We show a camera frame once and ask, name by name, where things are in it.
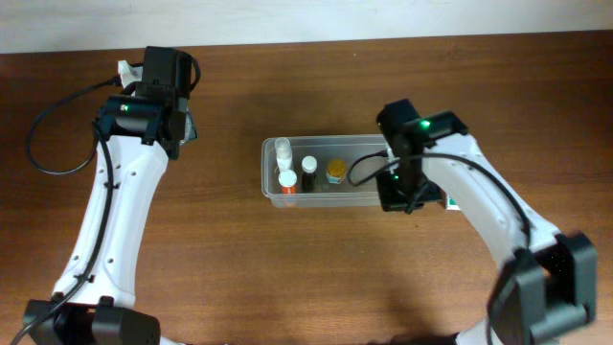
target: small bottle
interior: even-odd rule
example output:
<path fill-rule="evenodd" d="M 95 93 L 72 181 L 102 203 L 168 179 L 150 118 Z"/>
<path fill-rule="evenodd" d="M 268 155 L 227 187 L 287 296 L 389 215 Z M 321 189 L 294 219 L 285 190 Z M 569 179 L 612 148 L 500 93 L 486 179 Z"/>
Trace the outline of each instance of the small bottle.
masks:
<path fill-rule="evenodd" d="M 284 194 L 296 194 L 298 176 L 294 171 L 284 171 L 279 174 L 279 184 Z"/>
<path fill-rule="evenodd" d="M 287 138 L 278 138 L 275 140 L 275 151 L 277 152 L 277 165 L 279 165 L 279 173 L 294 170 L 291 157 L 291 146 Z"/>
<path fill-rule="evenodd" d="M 335 158 L 329 161 L 326 177 L 329 183 L 341 184 L 347 174 L 347 163 L 340 158 Z"/>
<path fill-rule="evenodd" d="M 317 160 L 313 156 L 307 156 L 303 159 L 303 175 L 302 187 L 303 193 L 311 193 L 315 190 L 315 181 L 317 180 Z"/>

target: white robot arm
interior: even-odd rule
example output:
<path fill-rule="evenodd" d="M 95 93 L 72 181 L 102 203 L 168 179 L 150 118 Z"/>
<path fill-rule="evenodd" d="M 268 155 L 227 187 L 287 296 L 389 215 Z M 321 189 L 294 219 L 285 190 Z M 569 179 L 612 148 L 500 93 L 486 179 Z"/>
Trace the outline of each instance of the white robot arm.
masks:
<path fill-rule="evenodd" d="M 41 344 L 176 344 L 160 336 L 155 317 L 132 309 L 134 282 L 157 184 L 169 159 L 177 159 L 179 147 L 197 136 L 187 103 L 200 71 L 184 52 L 147 47 L 143 68 L 120 62 L 119 72 L 52 105 L 34 122 L 28 143 L 36 125 L 57 106 L 100 86 L 123 83 L 122 93 L 108 99 L 94 124 L 96 178 L 68 265 L 52 301 L 30 301 L 24 329 L 11 344 L 25 334 Z M 66 173 L 46 170 L 28 154 L 44 172 Z"/>
<path fill-rule="evenodd" d="M 491 166 L 455 114 L 422 119 L 403 100 L 386 105 L 377 123 L 397 159 L 354 185 L 376 177 L 383 209 L 409 214 L 444 190 L 501 270 L 489 319 L 448 337 L 449 344 L 544 344 L 594 321 L 594 246 L 582 234 L 566 238 L 534 211 Z"/>

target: plastic tray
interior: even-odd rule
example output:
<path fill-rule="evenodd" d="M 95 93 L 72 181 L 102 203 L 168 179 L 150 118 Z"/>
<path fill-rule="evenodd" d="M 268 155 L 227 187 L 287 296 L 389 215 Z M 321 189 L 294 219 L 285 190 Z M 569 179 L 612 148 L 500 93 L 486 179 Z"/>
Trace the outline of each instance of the plastic tray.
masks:
<path fill-rule="evenodd" d="M 380 205 L 376 192 L 376 181 L 353 187 L 347 183 L 336 185 L 328 183 L 326 168 L 333 158 L 342 158 L 348 167 L 359 157 L 385 150 L 385 139 L 382 135 L 342 135 L 293 137 L 289 139 L 292 148 L 294 172 L 298 175 L 298 194 L 285 195 L 279 184 L 279 169 L 275 152 L 275 140 L 264 140 L 261 146 L 261 191 L 270 198 L 276 207 L 342 207 L 342 206 L 378 206 Z M 312 155 L 317 159 L 317 183 L 313 193 L 302 193 L 301 174 L 302 160 Z M 352 180 L 357 181 L 374 172 L 387 163 L 383 157 L 367 159 L 353 170 Z"/>

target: wood grain surface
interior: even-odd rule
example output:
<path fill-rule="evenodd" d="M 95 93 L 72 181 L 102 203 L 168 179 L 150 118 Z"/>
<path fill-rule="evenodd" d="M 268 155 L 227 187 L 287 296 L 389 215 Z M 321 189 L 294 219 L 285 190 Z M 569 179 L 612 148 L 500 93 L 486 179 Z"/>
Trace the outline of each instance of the wood grain surface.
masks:
<path fill-rule="evenodd" d="M 386 103 L 453 109 L 490 162 L 543 217 L 599 249 L 599 317 L 563 344 L 613 338 L 613 32 L 187 48 L 200 138 L 157 189 L 136 309 L 195 344 L 359 344 L 450 334 L 481 319 L 496 277 L 461 213 L 277 209 L 261 193 L 268 137 L 377 133 Z M 37 112 L 112 76 L 143 50 L 0 56 L 0 342 L 29 299 L 49 298 L 75 244 L 94 168 L 36 171 Z M 34 143 L 77 164 L 111 92 L 59 110 Z"/>

